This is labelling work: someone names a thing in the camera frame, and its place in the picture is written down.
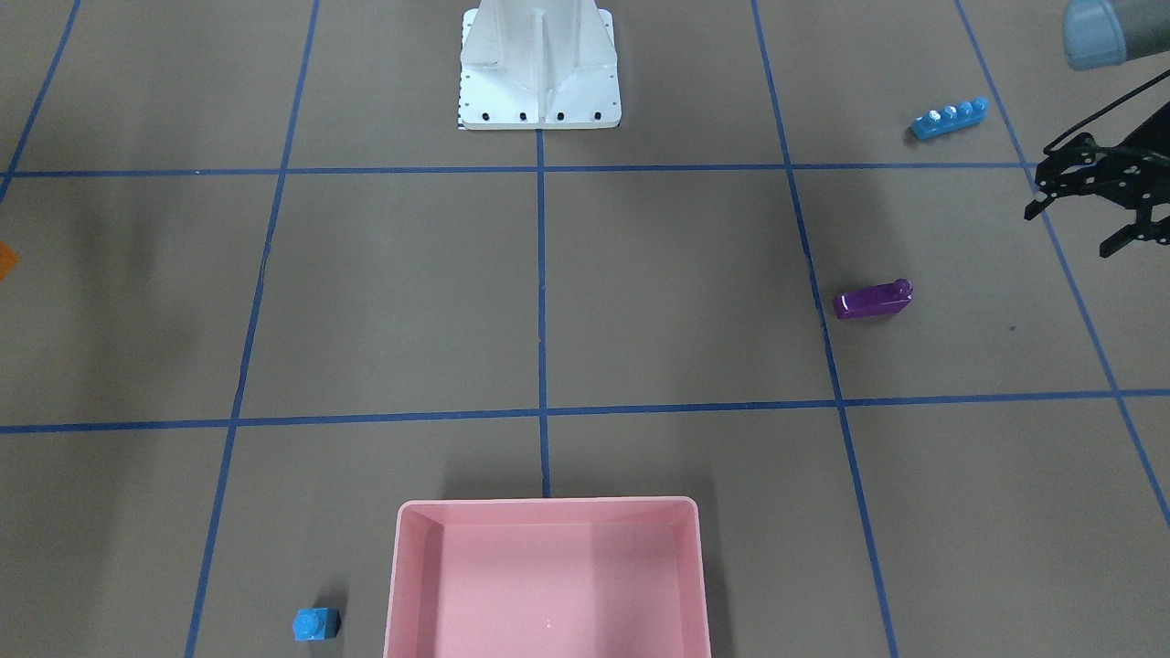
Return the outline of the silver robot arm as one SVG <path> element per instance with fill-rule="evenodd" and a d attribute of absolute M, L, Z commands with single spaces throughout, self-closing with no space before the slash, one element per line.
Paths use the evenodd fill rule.
<path fill-rule="evenodd" d="M 1064 12 L 1064 49 L 1071 69 L 1086 71 L 1166 53 L 1165 1 L 1069 1 Z M 1169 105 L 1163 104 L 1115 145 L 1100 144 L 1088 125 L 1166 80 L 1162 71 L 1120 100 L 1079 121 L 1042 149 L 1037 163 L 1037 198 L 1031 221 L 1054 201 L 1095 196 L 1133 211 L 1133 221 L 1101 241 L 1100 258 L 1112 258 L 1135 241 L 1169 241 L 1166 218 L 1154 212 L 1169 203 Z"/>

